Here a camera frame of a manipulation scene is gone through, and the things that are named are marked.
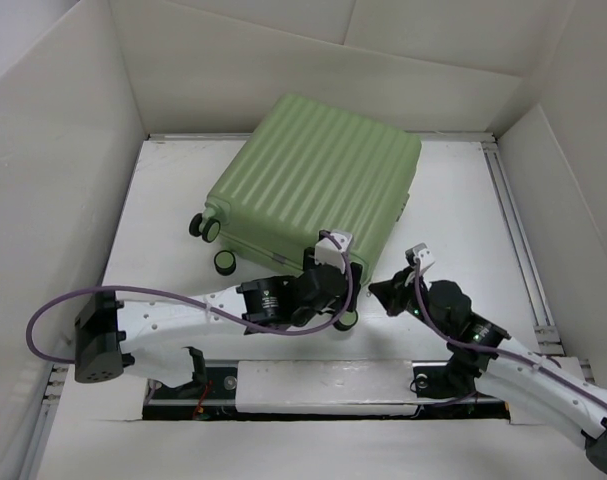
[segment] black wheel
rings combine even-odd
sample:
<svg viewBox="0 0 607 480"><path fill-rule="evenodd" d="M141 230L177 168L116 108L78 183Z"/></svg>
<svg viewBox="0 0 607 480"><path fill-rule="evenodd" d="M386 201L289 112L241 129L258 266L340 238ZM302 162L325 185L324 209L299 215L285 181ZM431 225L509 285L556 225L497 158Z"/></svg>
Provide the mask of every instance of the black wheel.
<svg viewBox="0 0 607 480"><path fill-rule="evenodd" d="M203 241L205 243L212 243L216 240L216 237L219 236L219 232L221 231L221 222L210 218L203 227L203 231L201 232L203 235Z"/></svg>
<svg viewBox="0 0 607 480"><path fill-rule="evenodd" d="M224 277L232 275L236 270L236 257L229 250L221 250L214 255L214 268Z"/></svg>
<svg viewBox="0 0 607 480"><path fill-rule="evenodd" d="M334 328L336 328L339 332L347 332L348 330L352 329L358 321L358 312L346 312L341 319L334 324Z"/></svg>
<svg viewBox="0 0 607 480"><path fill-rule="evenodd" d="M203 222L203 214L197 213L190 222L190 235L193 237L201 236L201 223Z"/></svg>

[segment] screw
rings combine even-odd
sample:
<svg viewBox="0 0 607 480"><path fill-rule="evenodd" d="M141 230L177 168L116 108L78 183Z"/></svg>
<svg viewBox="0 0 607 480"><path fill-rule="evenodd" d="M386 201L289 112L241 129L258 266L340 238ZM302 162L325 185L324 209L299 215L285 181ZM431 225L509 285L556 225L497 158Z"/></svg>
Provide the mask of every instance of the screw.
<svg viewBox="0 0 607 480"><path fill-rule="evenodd" d="M416 381L416 386L423 389L423 388L427 388L428 383L428 377L427 375L425 375L424 373L419 373L414 380Z"/></svg>
<svg viewBox="0 0 607 480"><path fill-rule="evenodd" d="M225 387L226 390L235 390L236 389L236 377L225 377L225 379L223 380L223 387Z"/></svg>

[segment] white floor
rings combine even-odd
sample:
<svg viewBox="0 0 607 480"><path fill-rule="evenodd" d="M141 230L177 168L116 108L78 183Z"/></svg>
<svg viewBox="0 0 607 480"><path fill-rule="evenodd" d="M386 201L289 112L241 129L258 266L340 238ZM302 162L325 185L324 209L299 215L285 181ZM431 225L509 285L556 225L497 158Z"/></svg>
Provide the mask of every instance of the white floor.
<svg viewBox="0 0 607 480"><path fill-rule="evenodd" d="M110 257L105 284L184 294L219 290L270 272L239 260L218 276L216 244L190 237L191 217L242 140L147 141ZM428 280L456 280L475 310L536 348L533 314L478 143L426 141L411 198L374 280L403 265L426 242L437 257ZM373 297L359 299L347 335L309 338L208 335L190 343L210 359L446 359L431 332L409 316L387 318ZM202 423L140 419L145 380L99 385L73 369L39 478L602 478L583 454L547 427L505 421Z"/></svg>

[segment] suitcase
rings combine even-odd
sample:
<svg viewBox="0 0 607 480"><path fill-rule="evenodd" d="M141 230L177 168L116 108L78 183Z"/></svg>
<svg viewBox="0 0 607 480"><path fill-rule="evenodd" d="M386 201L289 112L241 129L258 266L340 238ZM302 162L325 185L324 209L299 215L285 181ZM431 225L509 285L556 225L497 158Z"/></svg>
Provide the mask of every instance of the suitcase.
<svg viewBox="0 0 607 480"><path fill-rule="evenodd" d="M420 150L417 135L284 95L216 182L190 233L220 239L221 274L234 271L238 254L298 275L320 230L349 232L364 285L409 198Z"/></svg>

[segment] red wire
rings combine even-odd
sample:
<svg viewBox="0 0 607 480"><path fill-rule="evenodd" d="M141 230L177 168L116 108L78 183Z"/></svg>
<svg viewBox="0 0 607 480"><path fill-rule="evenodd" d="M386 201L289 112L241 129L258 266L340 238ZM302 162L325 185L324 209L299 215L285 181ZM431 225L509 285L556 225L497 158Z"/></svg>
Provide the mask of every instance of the red wire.
<svg viewBox="0 0 607 480"><path fill-rule="evenodd" d="M212 380L210 380L207 383L207 386L205 387L205 391L203 392L203 395L201 395L201 398L199 398L199 403L196 404L196 408L192 412L192 420L194 420L196 418L196 416L199 414L199 410L201 409L201 404L203 403L203 400L205 400L205 397L207 396L207 394L210 393L211 389L212 389Z"/></svg>

